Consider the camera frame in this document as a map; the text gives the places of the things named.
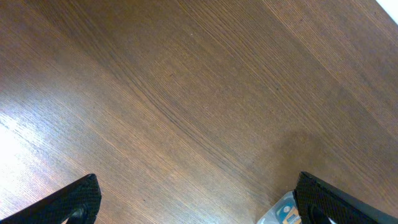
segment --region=wooden table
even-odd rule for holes
[[[0,218],[95,173],[97,223],[255,223],[306,170],[398,216],[375,0],[0,2]]]

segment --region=brown wooden surface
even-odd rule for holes
[[[254,223],[307,170],[398,217],[398,27],[373,0],[0,1],[0,218]]]

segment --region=wood grain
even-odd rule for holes
[[[0,2],[0,218],[94,172],[98,223],[255,223],[309,171],[398,217],[374,0]]]

